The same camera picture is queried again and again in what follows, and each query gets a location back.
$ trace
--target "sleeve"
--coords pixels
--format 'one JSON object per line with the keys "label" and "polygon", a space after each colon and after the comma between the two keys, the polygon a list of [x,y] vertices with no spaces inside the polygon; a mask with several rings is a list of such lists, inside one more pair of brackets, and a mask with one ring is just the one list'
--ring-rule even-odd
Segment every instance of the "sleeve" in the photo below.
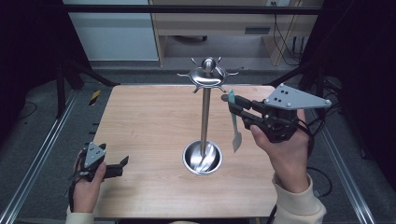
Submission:
{"label": "sleeve", "polygon": [[308,224],[322,223],[326,215],[326,207],[314,195],[313,182],[309,177],[309,188],[301,193],[290,193],[282,189],[279,180],[274,176],[273,183],[276,188],[276,219],[275,224]]}
{"label": "sleeve", "polygon": [[93,214],[68,213],[65,224],[93,224]]}

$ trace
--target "wooden table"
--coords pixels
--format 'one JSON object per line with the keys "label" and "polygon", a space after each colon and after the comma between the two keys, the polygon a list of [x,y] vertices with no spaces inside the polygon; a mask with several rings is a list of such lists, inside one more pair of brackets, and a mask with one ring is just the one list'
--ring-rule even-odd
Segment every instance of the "wooden table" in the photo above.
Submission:
{"label": "wooden table", "polygon": [[[272,91],[264,86],[223,86],[250,100]],[[250,131],[233,153],[233,125],[223,92],[213,89],[207,140],[223,154],[212,175],[195,175],[183,164],[184,148],[201,136],[202,90],[195,86],[117,86],[108,100],[94,143],[107,143],[107,164],[129,155],[123,176],[107,179],[96,217],[267,217],[276,203],[274,170]]]}

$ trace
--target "person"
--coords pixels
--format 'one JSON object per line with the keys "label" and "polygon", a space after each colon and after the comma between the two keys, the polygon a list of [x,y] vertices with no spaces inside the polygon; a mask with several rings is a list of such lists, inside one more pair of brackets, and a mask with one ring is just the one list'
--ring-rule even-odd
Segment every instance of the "person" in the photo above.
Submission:
{"label": "person", "polygon": [[[304,111],[297,111],[305,120]],[[289,141],[273,144],[265,133],[250,126],[256,145],[262,148],[274,167],[273,184],[276,188],[276,218],[274,223],[321,223],[326,214],[325,206],[315,197],[312,179],[306,172],[309,137],[297,130]],[[78,181],[74,192],[74,212],[68,213],[66,224],[93,223],[100,185],[106,172],[106,164],[100,164],[92,182]]]}

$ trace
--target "round metal base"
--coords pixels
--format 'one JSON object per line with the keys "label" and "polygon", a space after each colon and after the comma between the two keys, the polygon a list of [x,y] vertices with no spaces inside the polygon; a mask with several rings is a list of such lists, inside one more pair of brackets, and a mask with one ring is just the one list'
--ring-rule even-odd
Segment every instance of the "round metal base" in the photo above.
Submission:
{"label": "round metal base", "polygon": [[183,152],[184,165],[196,175],[210,175],[221,166],[222,154],[218,145],[206,141],[205,155],[201,156],[201,141],[191,142]]}

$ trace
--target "spatula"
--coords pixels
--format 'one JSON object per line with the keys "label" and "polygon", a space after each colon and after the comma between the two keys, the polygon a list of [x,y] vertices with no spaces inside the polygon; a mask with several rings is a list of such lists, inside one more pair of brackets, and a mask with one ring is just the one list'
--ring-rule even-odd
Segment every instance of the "spatula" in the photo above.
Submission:
{"label": "spatula", "polygon": [[[233,93],[233,90],[228,91],[228,101],[235,104],[235,94]],[[232,113],[231,118],[233,119],[233,152],[236,152],[242,144],[242,134],[238,132],[236,115]]]}

